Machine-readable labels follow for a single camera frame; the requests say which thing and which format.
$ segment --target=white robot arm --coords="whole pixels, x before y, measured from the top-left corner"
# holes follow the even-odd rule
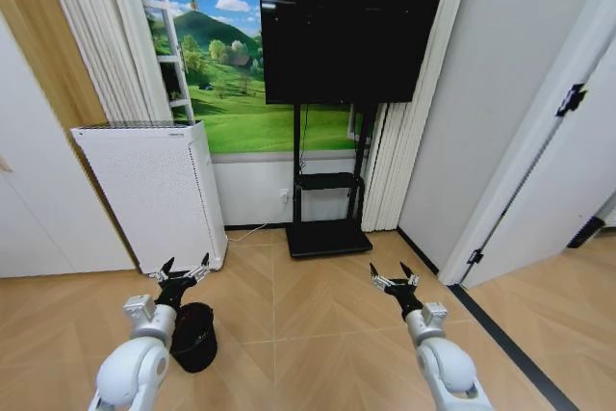
[[[210,272],[208,255],[192,271],[172,272],[173,259],[156,275],[163,289],[156,302],[151,295],[130,297],[124,313],[131,320],[131,340],[107,357],[96,376],[96,393],[89,411],[113,411],[130,406],[130,411],[154,407],[169,364],[168,349],[175,328],[182,295]]]
[[[372,283],[398,300],[437,411],[493,410],[477,379],[471,357],[454,342],[445,339],[443,321],[447,309],[440,303],[423,305],[419,302],[415,297],[419,276],[400,264],[407,279],[390,280],[379,276],[371,264]]]

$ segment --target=black television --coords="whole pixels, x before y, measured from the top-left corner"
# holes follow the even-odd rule
[[[439,0],[261,0],[269,104],[410,101]]]

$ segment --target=door hinge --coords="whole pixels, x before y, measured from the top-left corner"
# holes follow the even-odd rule
[[[581,100],[586,96],[586,90],[582,90],[584,84],[573,84],[571,89],[567,92],[567,96],[562,100],[558,111],[556,112],[556,117],[563,117],[570,111],[575,111]]]
[[[475,249],[471,254],[469,260],[466,261],[467,264],[478,264],[483,259],[483,254],[481,253],[481,249]]]

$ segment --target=green hill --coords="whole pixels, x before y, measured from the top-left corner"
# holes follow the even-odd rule
[[[234,40],[239,40],[246,44],[251,57],[257,55],[259,45],[253,38],[247,36],[238,28],[213,19],[205,13],[187,12],[176,16],[173,22],[180,41],[184,36],[191,35],[203,50],[207,50],[210,41],[213,39],[221,40],[227,45],[231,45]],[[162,21],[156,21],[152,30],[153,34],[166,35],[165,25]]]

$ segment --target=trash can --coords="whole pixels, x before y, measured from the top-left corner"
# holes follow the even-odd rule
[[[186,372],[205,370],[218,351],[214,311],[205,303],[182,305],[175,319],[169,352]]]

